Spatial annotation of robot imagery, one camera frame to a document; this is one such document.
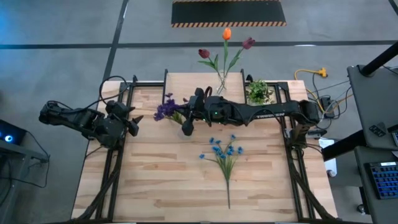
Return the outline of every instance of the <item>concrete floor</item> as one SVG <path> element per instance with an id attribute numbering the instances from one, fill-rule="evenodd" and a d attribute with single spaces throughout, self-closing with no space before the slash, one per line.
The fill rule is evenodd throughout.
<path id="1" fill-rule="evenodd" d="M 123 0 L 3 0 L 0 2 L 0 44 L 111 44 Z M 172 29 L 172 0 L 130 0 L 120 43 L 220 42 L 222 28 Z M 282 0 L 287 27 L 233 28 L 233 41 L 251 36 L 258 41 L 345 41 L 396 40 L 398 16 L 387 0 L 317 1 Z M 291 80 L 297 69 L 326 67 L 329 77 L 317 77 L 318 88 L 347 80 L 346 68 L 365 64 L 388 45 L 323 47 L 253 47 L 242 54 L 240 68 L 254 78 Z M 221 53 L 221 48 L 210 48 Z M 25 186 L 14 217 L 18 223 L 59 222 L 70 218 L 80 178 L 87 141 L 64 127 L 38 121 L 47 100 L 71 107 L 95 101 L 102 81 L 109 49 L 0 50 L 0 119 L 36 136 L 51 154 L 51 168 L 45 189 Z M 210 72 L 197 64 L 196 48 L 118 49 L 111 75 L 127 79 L 162 80 L 170 72 Z M 398 64 L 398 59 L 388 65 Z M 309 89 L 312 75 L 301 73 Z M 339 96 L 348 83 L 321 92 Z M 341 139 L 361 129 L 354 98 L 348 110 L 331 125 L 326 135 Z M 36 149 L 34 144 L 28 147 Z M 44 179 L 44 168 L 29 175 Z M 355 211 L 360 202 L 358 188 L 331 181 L 339 217 L 367 221 Z"/>

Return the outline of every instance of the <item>yellow and black striped mat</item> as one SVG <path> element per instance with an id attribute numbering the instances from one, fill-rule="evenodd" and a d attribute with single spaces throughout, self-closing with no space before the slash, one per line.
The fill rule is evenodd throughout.
<path id="1" fill-rule="evenodd" d="M 175 0 L 172 27 L 286 26 L 279 0 Z"/>

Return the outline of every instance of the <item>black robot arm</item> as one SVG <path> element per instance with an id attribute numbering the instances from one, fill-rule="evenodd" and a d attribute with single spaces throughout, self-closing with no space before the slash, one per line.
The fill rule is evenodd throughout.
<path id="1" fill-rule="evenodd" d="M 108 116 L 105 117 L 105 114 L 96 110 L 62 108 L 58 103 L 50 101 L 40 111 L 39 121 L 72 128 L 81 132 L 81 135 L 87 139 L 95 138 L 102 146 L 111 148 L 122 139 L 125 134 L 124 128 L 128 128 L 132 136 L 137 135 L 139 129 L 137 123 L 142 116 L 131 121 L 126 119 L 133 109 L 111 100 L 106 104 Z"/>
<path id="2" fill-rule="evenodd" d="M 195 96 L 191 96 L 188 103 L 177 109 L 186 121 L 182 131 L 189 136 L 193 131 L 193 120 L 205 120 L 209 126 L 212 122 L 247 126 L 254 119 L 291 116 L 299 124 L 300 129 L 292 133 L 296 138 L 306 133 L 311 126 L 319 122 L 318 109 L 315 103 L 308 101 L 289 101 L 286 103 L 250 106 L 235 103 L 222 96 L 206 96 L 201 88 L 197 88 Z"/>

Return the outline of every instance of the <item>electrical plug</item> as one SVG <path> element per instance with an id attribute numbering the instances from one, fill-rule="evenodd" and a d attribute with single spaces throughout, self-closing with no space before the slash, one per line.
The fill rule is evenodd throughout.
<path id="1" fill-rule="evenodd" d="M 322 68 L 321 70 L 318 70 L 317 72 L 320 76 L 322 76 L 322 78 L 326 78 L 328 76 L 328 74 L 326 73 L 326 69 Z"/>

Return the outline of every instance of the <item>wooden table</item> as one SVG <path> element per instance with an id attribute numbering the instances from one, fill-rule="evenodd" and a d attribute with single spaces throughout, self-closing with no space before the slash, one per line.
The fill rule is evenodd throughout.
<path id="1" fill-rule="evenodd" d="M 193 95 L 196 87 L 216 83 L 215 73 L 168 73 L 165 92 L 174 93 L 177 103 Z M 303 81 L 289 84 L 292 100 L 306 100 Z M 103 96 L 115 95 L 119 82 L 106 82 Z M 240 73 L 230 73 L 224 97 L 244 103 Z M 127 135 L 124 148 L 115 222 L 274 222 L 295 221 L 294 200 L 280 126 L 275 119 L 255 120 L 248 127 L 195 122 L 192 136 L 184 136 L 177 123 L 154 121 L 153 114 L 162 102 L 162 87 L 134 89 L 130 117 L 144 115 L 136 137 Z M 104 104 L 99 111 L 104 112 Z M 198 158 L 212 157 L 209 138 L 228 142 L 235 134 L 235 146 L 244 154 L 237 160 L 230 182 L 231 209 L 228 209 L 226 184 L 217 164 Z M 93 141 L 87 153 L 96 149 Z M 86 159 L 76 195 L 72 217 L 79 216 L 100 189 L 106 150 Z M 312 192 L 333 216 L 335 204 L 323 159 L 314 149 L 305 149 L 305 166 Z M 307 208 L 300 193 L 304 214 Z M 108 211 L 105 198 L 103 215 Z"/>

